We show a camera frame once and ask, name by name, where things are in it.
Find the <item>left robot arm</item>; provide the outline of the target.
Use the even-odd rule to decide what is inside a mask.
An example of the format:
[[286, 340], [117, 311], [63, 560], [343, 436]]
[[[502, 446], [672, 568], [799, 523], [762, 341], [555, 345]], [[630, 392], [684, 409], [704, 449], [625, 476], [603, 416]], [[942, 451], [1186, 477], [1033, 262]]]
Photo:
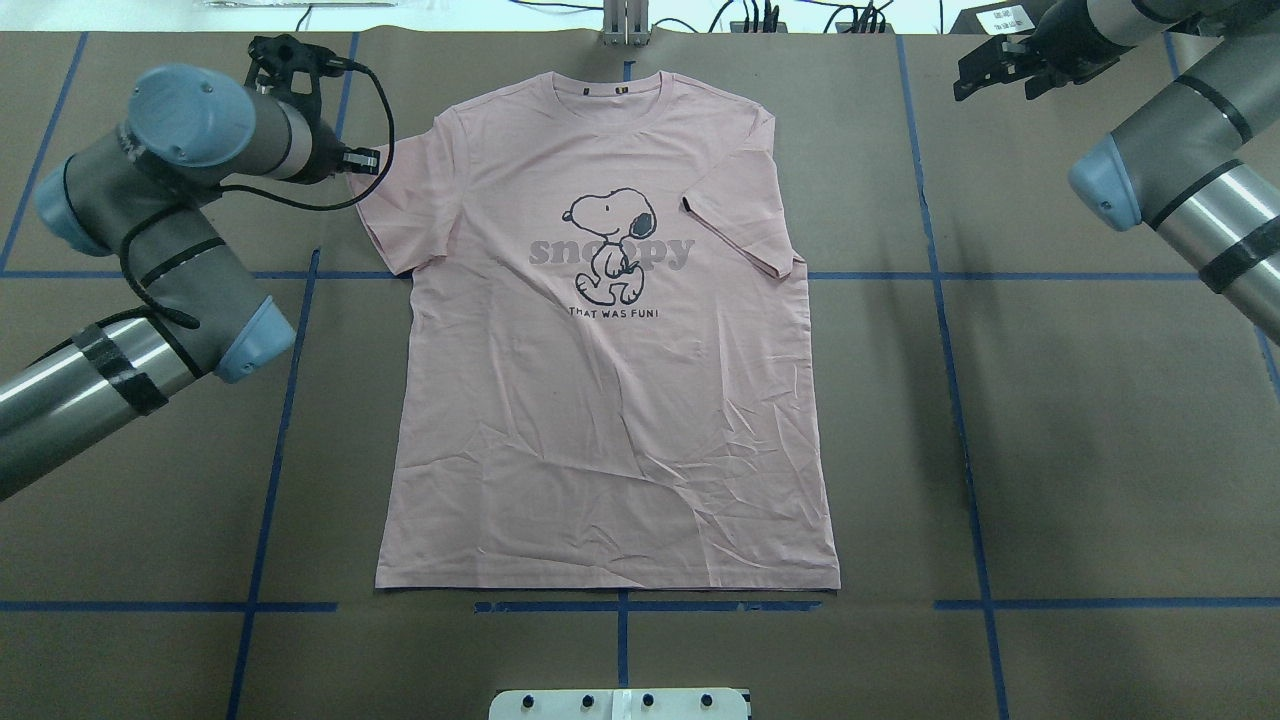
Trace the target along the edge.
[[370, 69], [291, 35], [257, 36], [243, 81], [183, 63], [145, 72], [125, 119], [37, 187], [41, 222], [116, 259], [137, 306], [91, 322], [3, 387], [10, 498], [206, 375], [236, 383], [294, 345], [294, 327], [204, 209], [230, 176], [380, 183], [394, 151], [351, 147], [323, 119], [320, 82]]

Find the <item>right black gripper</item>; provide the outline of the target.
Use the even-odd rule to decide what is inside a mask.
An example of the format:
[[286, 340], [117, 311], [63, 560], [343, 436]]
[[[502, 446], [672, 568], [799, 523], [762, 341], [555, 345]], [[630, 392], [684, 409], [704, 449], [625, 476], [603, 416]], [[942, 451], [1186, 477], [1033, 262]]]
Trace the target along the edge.
[[993, 85], [1024, 83], [1028, 100], [1082, 85], [1101, 67], [1101, 37], [1084, 29], [1041, 28], [1025, 38], [996, 35], [957, 61], [954, 99], [961, 102]]

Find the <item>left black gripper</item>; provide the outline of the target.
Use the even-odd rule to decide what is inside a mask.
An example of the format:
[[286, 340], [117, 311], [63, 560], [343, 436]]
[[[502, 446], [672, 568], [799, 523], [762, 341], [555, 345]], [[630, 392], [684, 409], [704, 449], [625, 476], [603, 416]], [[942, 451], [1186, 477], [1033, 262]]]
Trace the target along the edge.
[[285, 156], [268, 174], [270, 178], [324, 181], [337, 174], [380, 176], [381, 151], [342, 143], [323, 119], [321, 79], [360, 73], [381, 94], [380, 81], [370, 68], [292, 35], [259, 35], [250, 42], [247, 54], [246, 87], [278, 101], [289, 126]]

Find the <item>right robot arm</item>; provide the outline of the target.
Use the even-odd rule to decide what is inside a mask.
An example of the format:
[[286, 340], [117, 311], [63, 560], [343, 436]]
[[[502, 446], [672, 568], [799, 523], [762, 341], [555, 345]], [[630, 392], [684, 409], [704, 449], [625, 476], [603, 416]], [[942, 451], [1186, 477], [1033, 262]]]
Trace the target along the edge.
[[954, 97], [1023, 82], [1028, 99], [1083, 85], [1147, 38], [1203, 20], [1219, 45], [1106, 135], [1069, 172], [1107, 225], [1148, 225], [1213, 293], [1279, 336], [1279, 192], [1236, 154], [1279, 114], [1275, 1], [1059, 1], [1016, 40], [957, 63]]

